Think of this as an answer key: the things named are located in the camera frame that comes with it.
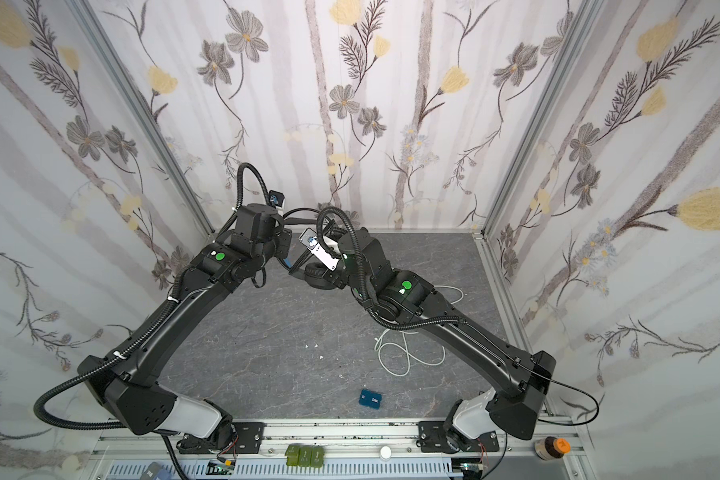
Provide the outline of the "black blue headphones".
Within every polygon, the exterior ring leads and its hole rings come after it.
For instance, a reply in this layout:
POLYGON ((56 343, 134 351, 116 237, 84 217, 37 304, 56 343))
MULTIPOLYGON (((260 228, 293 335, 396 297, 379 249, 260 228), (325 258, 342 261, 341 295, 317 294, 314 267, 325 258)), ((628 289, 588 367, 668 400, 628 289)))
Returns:
MULTIPOLYGON (((285 223, 288 226, 305 226, 306 229, 312 229, 317 233, 317 219, 301 218, 298 213, 313 213, 317 215, 319 211, 314 208, 299 207, 289 210, 283 214, 285 223)), ((338 247, 338 239, 346 233, 346 230, 339 227, 334 220, 327 220, 323 227, 324 243, 328 246, 328 250, 335 258, 337 258, 336 248, 338 247)), ((308 249, 300 254, 300 256, 290 261, 288 259, 281 260, 281 265, 288 271, 293 278, 302 280, 310 287, 318 290, 335 290, 338 289, 332 284, 332 275, 334 271, 327 269, 308 249)))

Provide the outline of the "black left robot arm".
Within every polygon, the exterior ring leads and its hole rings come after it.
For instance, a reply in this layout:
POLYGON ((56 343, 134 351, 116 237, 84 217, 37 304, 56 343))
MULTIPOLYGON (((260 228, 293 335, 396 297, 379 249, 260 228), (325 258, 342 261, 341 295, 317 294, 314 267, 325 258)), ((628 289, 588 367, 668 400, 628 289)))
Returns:
POLYGON ((262 203, 244 204, 239 193, 232 216, 190 263, 180 271, 162 304, 133 334, 106 356, 89 356, 75 378, 42 394, 33 406, 42 422, 68 430, 126 428, 135 435, 167 432, 207 439, 222 429, 223 412, 205 401, 175 393, 159 384, 171 356, 192 331, 244 282, 265 286, 269 260, 283 260, 291 242, 281 210, 284 196, 266 187, 251 164, 237 175, 251 172, 262 188, 262 203), (62 419, 48 403, 84 384, 113 417, 110 422, 62 419))

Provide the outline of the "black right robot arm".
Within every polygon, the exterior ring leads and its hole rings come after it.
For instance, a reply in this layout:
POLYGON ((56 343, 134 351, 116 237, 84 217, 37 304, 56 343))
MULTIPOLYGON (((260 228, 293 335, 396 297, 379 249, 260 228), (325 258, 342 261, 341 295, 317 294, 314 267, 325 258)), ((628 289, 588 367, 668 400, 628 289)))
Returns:
POLYGON ((366 229, 355 228, 337 207, 318 213, 308 244, 320 246, 336 262, 336 286, 349 288, 377 324, 424 333, 488 381, 487 392, 456 406, 452 430, 469 439, 496 429, 520 440, 532 438, 556 383, 556 361, 550 354, 529 353, 501 340, 460 312, 432 283, 394 268, 380 242, 366 229))

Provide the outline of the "mint green headphones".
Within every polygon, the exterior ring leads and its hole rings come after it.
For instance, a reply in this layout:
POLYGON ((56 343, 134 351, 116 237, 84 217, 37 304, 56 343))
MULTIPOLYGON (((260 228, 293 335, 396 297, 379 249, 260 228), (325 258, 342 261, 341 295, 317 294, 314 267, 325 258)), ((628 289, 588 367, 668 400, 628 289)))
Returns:
POLYGON ((375 339, 373 352, 380 368, 393 378, 405 378, 415 366, 437 368, 447 359, 444 347, 432 347, 421 353, 425 339, 415 332, 383 330, 375 339))

